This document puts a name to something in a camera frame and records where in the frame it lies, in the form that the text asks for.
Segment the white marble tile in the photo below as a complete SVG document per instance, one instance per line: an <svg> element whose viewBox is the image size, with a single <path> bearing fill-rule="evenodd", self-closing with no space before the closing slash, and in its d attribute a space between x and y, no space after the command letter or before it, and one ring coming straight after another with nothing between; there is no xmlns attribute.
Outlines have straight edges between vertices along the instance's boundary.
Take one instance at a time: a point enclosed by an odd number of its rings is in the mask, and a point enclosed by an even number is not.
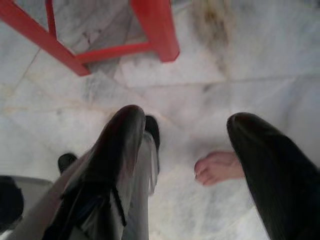
<svg viewBox="0 0 320 240"><path fill-rule="evenodd" d="M0 116L0 174L54 181L59 155L7 117Z"/></svg>
<svg viewBox="0 0 320 240"><path fill-rule="evenodd" d="M232 80L318 74L320 71L319 10L301 0L230 0L224 7L209 0L198 7L197 28L213 55L221 55ZM219 16L226 42L219 44Z"/></svg>
<svg viewBox="0 0 320 240"><path fill-rule="evenodd" d="M201 141L212 146L227 141L226 123L230 116L228 84L136 87L134 91Z"/></svg>
<svg viewBox="0 0 320 240"><path fill-rule="evenodd" d="M194 165L211 146L191 137L165 118L159 122L160 173L149 198L154 239L209 239L234 223L253 205L244 180L213 187L195 182Z"/></svg>
<svg viewBox="0 0 320 240"><path fill-rule="evenodd" d="M48 29L45 1L18 0L17 3ZM84 52L126 5L128 0L55 0L53 10L58 39L72 51Z"/></svg>
<svg viewBox="0 0 320 240"><path fill-rule="evenodd" d="M128 87L223 81L225 77L215 65L215 56L195 34L190 5L176 12L174 23L180 44L180 55L175 62L162 63L152 52L124 56L115 79Z"/></svg>
<svg viewBox="0 0 320 240"><path fill-rule="evenodd" d="M296 104L289 112L287 134L320 167L320 77L301 77Z"/></svg>
<svg viewBox="0 0 320 240"><path fill-rule="evenodd" d="M290 121L290 111L298 100L294 78L275 78L230 84L231 112L249 112L270 122L284 133Z"/></svg>
<svg viewBox="0 0 320 240"><path fill-rule="evenodd" d="M109 26L102 30L99 37L92 42L88 51L123 45L127 40L132 18L133 13L131 8L129 6L123 7L122 10L114 17ZM120 57L115 57L89 63L88 67L92 73L102 71L109 77L113 78L119 61Z"/></svg>
<svg viewBox="0 0 320 240"><path fill-rule="evenodd" d="M0 99L11 96L39 48L0 22Z"/></svg>
<svg viewBox="0 0 320 240"><path fill-rule="evenodd" d="M195 182L193 170L180 163L160 173L149 198L149 224L168 239L213 239L252 206L244 180L203 187Z"/></svg>
<svg viewBox="0 0 320 240"><path fill-rule="evenodd" d="M78 106L78 104L74 104L71 101L63 101L58 97L54 98L35 82L23 78L12 96L6 100L2 111L5 114L17 111L49 112L59 108L75 106Z"/></svg>
<svg viewBox="0 0 320 240"><path fill-rule="evenodd" d="M43 50L34 59L25 73L25 78L35 82L48 95L61 100L82 102L86 77L75 73Z"/></svg>
<svg viewBox="0 0 320 240"><path fill-rule="evenodd" d="M70 1L56 13L58 37L76 53L84 52L127 4L127 0Z"/></svg>
<svg viewBox="0 0 320 240"><path fill-rule="evenodd" d="M215 240L269 240L268 234L255 207L235 224L217 235Z"/></svg>
<svg viewBox="0 0 320 240"><path fill-rule="evenodd" d="M53 151L80 156L95 143L112 112L67 107L36 112L12 111L6 115Z"/></svg>
<svg viewBox="0 0 320 240"><path fill-rule="evenodd" d="M80 78L47 57L39 55L2 112L57 153L82 154L116 111L145 103L103 73Z"/></svg>

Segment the floor tile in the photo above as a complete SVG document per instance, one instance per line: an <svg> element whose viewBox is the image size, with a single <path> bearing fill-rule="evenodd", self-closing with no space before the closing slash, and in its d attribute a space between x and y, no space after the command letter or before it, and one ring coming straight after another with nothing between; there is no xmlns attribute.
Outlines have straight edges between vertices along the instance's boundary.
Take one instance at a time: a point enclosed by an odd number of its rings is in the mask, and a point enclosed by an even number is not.
<svg viewBox="0 0 320 240"><path fill-rule="evenodd" d="M18 0L18 5L41 26L48 29L44 1ZM127 0L53 1L58 39L73 52L82 53L100 36Z"/></svg>
<svg viewBox="0 0 320 240"><path fill-rule="evenodd" d="M296 88L298 92L295 97L298 100L289 112L287 134L310 160L320 167L318 150L320 142L320 77L299 78L296 82Z"/></svg>
<svg viewBox="0 0 320 240"><path fill-rule="evenodd" d="M235 224L213 238L215 240L269 240L255 207L240 218Z"/></svg>
<svg viewBox="0 0 320 240"><path fill-rule="evenodd" d="M215 83L225 77L218 71L215 56L194 33L190 5L174 15L180 55L175 62L161 63L155 53L124 56L115 78L128 87Z"/></svg>
<svg viewBox="0 0 320 240"><path fill-rule="evenodd" d="M9 97L39 48L0 21L0 99Z"/></svg>
<svg viewBox="0 0 320 240"><path fill-rule="evenodd" d="M133 89L184 131L211 145L227 140L228 84L136 87Z"/></svg>
<svg viewBox="0 0 320 240"><path fill-rule="evenodd" d="M132 17L132 10L129 6L126 5L122 8L118 15L114 17L110 25L106 27L100 33L99 37L90 45L88 51L123 45L127 40ZM119 61L120 57L116 57L99 62L93 62L88 66L93 73L102 71L109 77L113 78Z"/></svg>
<svg viewBox="0 0 320 240"><path fill-rule="evenodd" d="M221 55L224 72L232 80L318 74L320 66L317 7L301 0L231 0L221 24L226 43L218 45L216 20L206 21L206 11L217 11L219 1L199 8L197 29L209 42L213 55Z"/></svg>
<svg viewBox="0 0 320 240"><path fill-rule="evenodd" d="M2 111L9 114L16 111L49 112L59 108L78 106L73 102L54 98L41 89L35 82L23 78Z"/></svg>
<svg viewBox="0 0 320 240"><path fill-rule="evenodd" d="M275 78L230 84L231 112L249 112L286 132L288 114L296 102L294 78Z"/></svg>
<svg viewBox="0 0 320 240"><path fill-rule="evenodd" d="M7 117L0 116L1 175L55 180L59 155L39 139L20 128Z"/></svg>

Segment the stool leg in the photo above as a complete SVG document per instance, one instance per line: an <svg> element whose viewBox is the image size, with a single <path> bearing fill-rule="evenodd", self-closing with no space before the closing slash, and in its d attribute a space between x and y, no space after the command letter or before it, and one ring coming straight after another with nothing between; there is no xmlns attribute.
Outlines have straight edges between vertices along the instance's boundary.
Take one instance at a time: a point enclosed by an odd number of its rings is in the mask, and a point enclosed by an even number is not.
<svg viewBox="0 0 320 240"><path fill-rule="evenodd" d="M12 0L0 0L0 19L79 76L90 74L78 59Z"/></svg>
<svg viewBox="0 0 320 240"><path fill-rule="evenodd" d="M176 60L180 49L170 0L131 0L131 6L160 60Z"/></svg>

